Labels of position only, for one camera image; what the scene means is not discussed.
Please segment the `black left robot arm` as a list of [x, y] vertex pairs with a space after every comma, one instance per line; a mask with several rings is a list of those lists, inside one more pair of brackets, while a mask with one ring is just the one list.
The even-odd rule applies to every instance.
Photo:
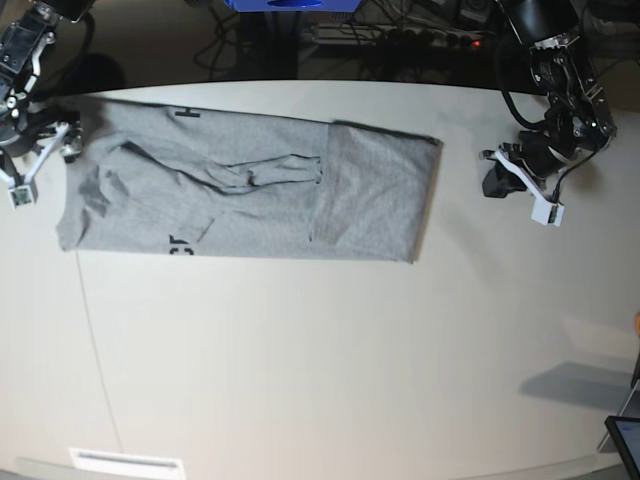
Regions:
[[[511, 28], [494, 50], [497, 85], [516, 122], [523, 128], [515, 144], [504, 143], [482, 157], [494, 162], [483, 179], [483, 194], [504, 198], [527, 189], [523, 174], [544, 189], [557, 175], [549, 199], [557, 202], [565, 178], [605, 149], [616, 134], [604, 90], [581, 38], [579, 18], [569, 1], [500, 1]], [[506, 83], [512, 55], [526, 56], [534, 84], [549, 102], [542, 120], [519, 112]]]

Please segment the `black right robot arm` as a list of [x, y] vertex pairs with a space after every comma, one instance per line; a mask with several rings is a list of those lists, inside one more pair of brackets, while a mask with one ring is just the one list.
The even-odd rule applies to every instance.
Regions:
[[[38, 113], [34, 104], [63, 93], [85, 60], [95, 33], [90, 13], [92, 1], [34, 1], [23, 15], [1, 34], [1, 161], [29, 152], [53, 127], [72, 116], [57, 107]], [[54, 77], [57, 83], [37, 91], [42, 76], [42, 57], [56, 43], [60, 22], [79, 22], [85, 34], [78, 53]]]

